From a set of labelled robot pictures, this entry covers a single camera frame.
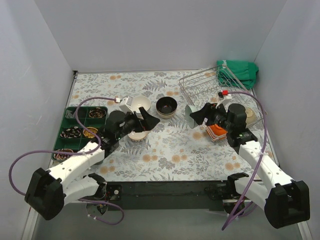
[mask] black bowl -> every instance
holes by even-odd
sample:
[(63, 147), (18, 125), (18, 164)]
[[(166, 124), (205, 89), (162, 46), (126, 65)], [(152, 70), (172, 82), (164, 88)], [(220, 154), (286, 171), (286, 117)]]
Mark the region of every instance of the black bowl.
[(171, 115), (177, 110), (178, 103), (174, 98), (165, 96), (156, 102), (155, 107), (162, 115)]

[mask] white wall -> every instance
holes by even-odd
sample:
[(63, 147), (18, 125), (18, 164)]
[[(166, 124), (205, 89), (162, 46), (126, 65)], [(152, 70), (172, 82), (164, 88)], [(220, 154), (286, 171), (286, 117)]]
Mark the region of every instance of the white wall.
[(280, 165), (310, 189), (313, 239), (320, 239), (320, 2), (288, 0), (257, 59), (257, 95)]
[(73, 70), (253, 61), (286, 0), (35, 0)]
[[(22, 236), (29, 206), (10, 186), (8, 170), (19, 155), (52, 149), (72, 71), (34, 0), (0, 0), (0, 239)], [(13, 170), (26, 191), (32, 173), (48, 167), (36, 154)]]

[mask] green towel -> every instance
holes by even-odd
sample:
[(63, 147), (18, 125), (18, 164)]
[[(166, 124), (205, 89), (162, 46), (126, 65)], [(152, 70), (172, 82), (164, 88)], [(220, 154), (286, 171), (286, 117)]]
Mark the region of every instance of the green towel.
[[(232, 61), (232, 60), (218, 60), (217, 65), (226, 64), (239, 81), (246, 87), (252, 89), (257, 81), (258, 66), (254, 62), (248, 61)], [(218, 79), (220, 83), (225, 83), (225, 79), (229, 79), (232, 75), (226, 68), (221, 67), (218, 72)], [(231, 85), (238, 87), (238, 84), (231, 81)]]

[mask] orange bowl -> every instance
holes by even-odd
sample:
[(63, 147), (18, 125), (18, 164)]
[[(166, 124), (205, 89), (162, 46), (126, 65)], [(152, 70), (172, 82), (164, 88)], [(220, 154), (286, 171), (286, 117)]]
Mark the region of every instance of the orange bowl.
[(227, 133), (226, 130), (224, 130), (222, 127), (219, 127), (217, 124), (209, 126), (209, 128), (212, 130), (212, 132), (217, 135), (221, 136)]

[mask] robotic arm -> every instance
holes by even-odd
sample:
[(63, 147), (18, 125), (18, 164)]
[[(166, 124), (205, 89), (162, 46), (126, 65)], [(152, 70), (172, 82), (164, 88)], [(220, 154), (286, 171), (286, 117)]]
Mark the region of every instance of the robotic arm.
[[(24, 200), (40, 213), (44, 219), (54, 218), (64, 205), (82, 197), (93, 196), (101, 199), (106, 195), (105, 179), (95, 173), (84, 176), (80, 181), (72, 182), (76, 177), (109, 156), (119, 146), (119, 140), (135, 131), (151, 131), (160, 120), (139, 108), (143, 119), (135, 112), (113, 111), (105, 126), (99, 129), (101, 147), (86, 155), (74, 155), (57, 166), (48, 170), (39, 168), (32, 177)], [(98, 146), (98, 140), (93, 138), (80, 152), (88, 152)]]
[[(228, 144), (254, 169), (259, 161), (261, 145), (257, 137), (246, 128), (246, 109), (233, 103), (228, 111), (223, 104), (206, 103), (190, 116), (198, 125), (217, 124), (227, 131)], [(263, 185), (252, 182), (245, 196), (265, 212), (274, 228), (281, 228), (310, 219), (309, 188), (303, 181), (295, 181), (281, 170), (268, 155), (263, 155), (257, 171)], [(249, 175), (236, 173), (228, 177), (233, 196), (241, 195), (249, 183)]]

